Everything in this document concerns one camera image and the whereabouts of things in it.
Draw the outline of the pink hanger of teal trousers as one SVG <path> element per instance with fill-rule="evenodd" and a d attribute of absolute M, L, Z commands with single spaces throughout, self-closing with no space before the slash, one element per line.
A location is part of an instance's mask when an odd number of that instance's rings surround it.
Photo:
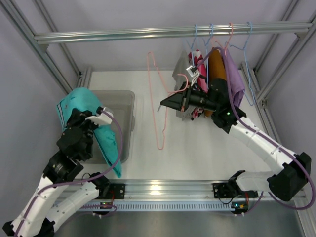
<path fill-rule="evenodd" d="M 164 149 L 166 140 L 165 132 L 167 129 L 168 107 L 165 107 L 163 127 L 161 127 L 161 119 L 158 116 L 159 110 L 161 109 L 160 100 L 162 99 L 162 96 L 168 97 L 174 93 L 183 92 L 188 88 L 189 80 L 185 74 L 177 74 L 178 76 L 185 79 L 185 86 L 183 89 L 171 90 L 167 86 L 166 80 L 163 78 L 161 71 L 158 68 L 154 53 L 151 51 L 148 52 L 146 60 L 156 146 L 158 150 L 162 151 Z"/>

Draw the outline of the teal trousers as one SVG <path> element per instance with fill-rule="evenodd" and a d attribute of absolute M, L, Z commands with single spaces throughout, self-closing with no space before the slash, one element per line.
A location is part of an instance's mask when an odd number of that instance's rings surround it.
<path fill-rule="evenodd" d="M 122 175 L 121 161 L 118 158 L 118 146 L 115 140 L 115 134 L 111 130 L 110 124 L 113 114 L 102 106 L 97 96 L 86 87 L 79 87 L 71 91 L 56 106 L 57 113 L 61 122 L 62 129 L 66 129 L 67 122 L 73 109 L 80 112 L 90 111 L 91 115 L 87 120 L 94 122 L 98 128 L 94 130 L 94 137 L 99 146 L 101 154 L 108 166 L 116 165 L 112 168 L 118 178 Z"/>

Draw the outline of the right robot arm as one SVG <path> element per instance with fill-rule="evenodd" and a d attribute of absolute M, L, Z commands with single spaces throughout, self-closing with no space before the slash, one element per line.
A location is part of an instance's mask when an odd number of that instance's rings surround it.
<path fill-rule="evenodd" d="M 238 171 L 229 184 L 241 192 L 268 192 L 282 201 L 290 201 L 306 184 L 310 184 L 311 157 L 296 154 L 262 132 L 233 104 L 227 81 L 215 79 L 208 92 L 184 88 L 168 96 L 160 105 L 185 112 L 190 106 L 212 111 L 213 123 L 241 141 L 268 167 L 268 172 Z"/>

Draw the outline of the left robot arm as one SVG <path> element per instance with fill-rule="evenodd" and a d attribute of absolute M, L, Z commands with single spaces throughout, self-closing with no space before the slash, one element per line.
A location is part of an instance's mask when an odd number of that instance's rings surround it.
<path fill-rule="evenodd" d="M 59 150 L 50 158 L 33 196 L 15 220 L 3 225 L 9 237 L 52 237 L 81 207 L 107 195 L 110 181 L 96 172 L 87 181 L 81 181 L 83 186 L 75 193 L 55 203 L 83 170 L 80 162 L 92 158 L 93 131 L 111 124 L 104 111 L 99 107 L 93 115 L 89 110 L 72 110 L 56 143 Z"/>

